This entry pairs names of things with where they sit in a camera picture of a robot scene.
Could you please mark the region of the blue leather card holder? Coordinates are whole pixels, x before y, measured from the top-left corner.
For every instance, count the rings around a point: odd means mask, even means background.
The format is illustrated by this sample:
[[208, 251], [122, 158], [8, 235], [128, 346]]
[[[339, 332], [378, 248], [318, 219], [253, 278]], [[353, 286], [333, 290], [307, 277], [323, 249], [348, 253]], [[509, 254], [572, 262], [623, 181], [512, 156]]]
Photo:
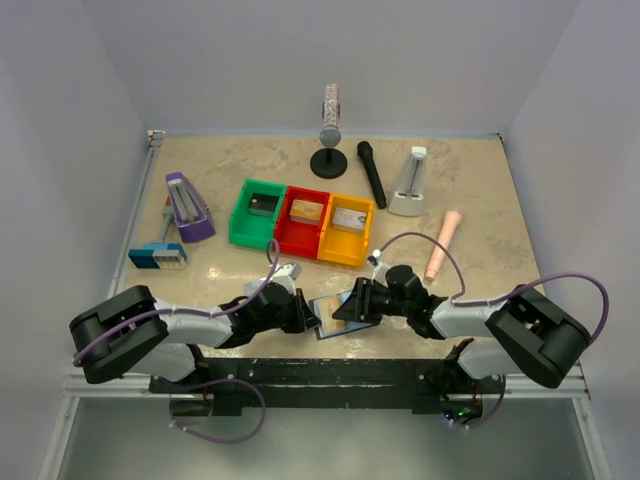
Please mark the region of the blue leather card holder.
[[337, 320], [332, 317], [349, 295], [349, 292], [342, 292], [309, 301], [311, 311], [320, 320], [320, 325], [315, 330], [318, 341], [374, 327], [371, 323]]

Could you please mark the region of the gold VIP credit card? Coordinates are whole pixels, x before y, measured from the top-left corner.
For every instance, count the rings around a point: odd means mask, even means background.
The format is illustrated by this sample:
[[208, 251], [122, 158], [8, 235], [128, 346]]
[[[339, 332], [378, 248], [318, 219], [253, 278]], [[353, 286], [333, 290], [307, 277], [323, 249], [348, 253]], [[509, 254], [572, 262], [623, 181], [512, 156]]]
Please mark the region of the gold VIP credit card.
[[338, 298], [340, 295], [333, 295], [321, 298], [317, 301], [317, 316], [321, 320], [321, 327], [324, 334], [334, 334], [344, 331], [347, 328], [347, 322], [334, 320], [333, 312], [338, 307]]

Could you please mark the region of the silver credit card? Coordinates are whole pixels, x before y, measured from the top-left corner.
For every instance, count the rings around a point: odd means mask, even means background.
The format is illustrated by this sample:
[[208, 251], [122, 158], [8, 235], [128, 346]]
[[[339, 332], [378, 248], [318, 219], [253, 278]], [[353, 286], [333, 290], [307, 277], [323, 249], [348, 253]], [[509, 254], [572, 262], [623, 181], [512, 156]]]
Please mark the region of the silver credit card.
[[269, 284], [265, 278], [247, 282], [243, 285], [243, 292], [246, 297], [251, 297], [255, 293], [262, 292]]

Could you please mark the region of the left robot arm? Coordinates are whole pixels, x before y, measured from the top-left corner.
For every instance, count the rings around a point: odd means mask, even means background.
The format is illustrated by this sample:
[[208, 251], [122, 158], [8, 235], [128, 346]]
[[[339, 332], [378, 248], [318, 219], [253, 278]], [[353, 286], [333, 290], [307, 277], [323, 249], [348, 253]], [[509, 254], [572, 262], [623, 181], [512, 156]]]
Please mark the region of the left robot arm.
[[79, 314], [69, 329], [76, 348], [73, 365], [87, 383], [143, 373], [195, 392], [208, 376], [200, 345], [233, 349], [265, 331], [299, 334], [319, 325], [300, 289], [270, 281], [249, 296], [209, 309], [170, 304], [137, 285]]

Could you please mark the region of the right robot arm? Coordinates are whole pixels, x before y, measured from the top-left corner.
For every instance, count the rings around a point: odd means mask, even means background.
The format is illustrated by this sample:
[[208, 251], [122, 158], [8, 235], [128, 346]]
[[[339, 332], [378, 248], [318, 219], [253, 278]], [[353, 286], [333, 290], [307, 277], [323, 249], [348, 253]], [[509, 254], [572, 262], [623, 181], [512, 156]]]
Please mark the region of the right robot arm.
[[518, 373], [554, 389], [592, 341], [582, 324], [533, 287], [462, 305], [429, 293], [407, 265], [386, 268], [382, 281], [358, 278], [332, 314], [369, 324], [385, 316], [403, 317], [422, 338], [465, 339], [445, 369], [447, 384], [458, 392], [486, 377]]

